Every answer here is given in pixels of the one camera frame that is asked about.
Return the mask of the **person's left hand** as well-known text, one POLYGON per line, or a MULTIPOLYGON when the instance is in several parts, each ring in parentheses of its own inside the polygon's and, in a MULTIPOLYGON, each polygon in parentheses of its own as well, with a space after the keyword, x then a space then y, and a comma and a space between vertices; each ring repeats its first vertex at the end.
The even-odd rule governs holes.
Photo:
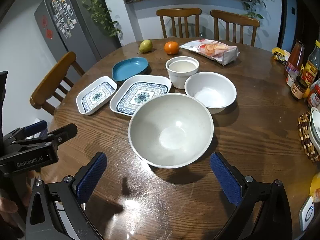
MULTIPOLYGON (((35 171, 29 171, 24 175, 24 185, 25 191, 24 194, 20 197, 20 200, 23 202, 24 206, 29 206, 29 201, 31 197, 31 185, 30 182, 34 177, 37 176, 35 171)), ((3 217, 4 221, 10 224, 12 227, 19 228, 19 224, 17 220, 13 218, 13 214, 18 211, 17 204, 12 200, 11 197, 8 196, 6 191, 1 188, 1 216, 3 217)))

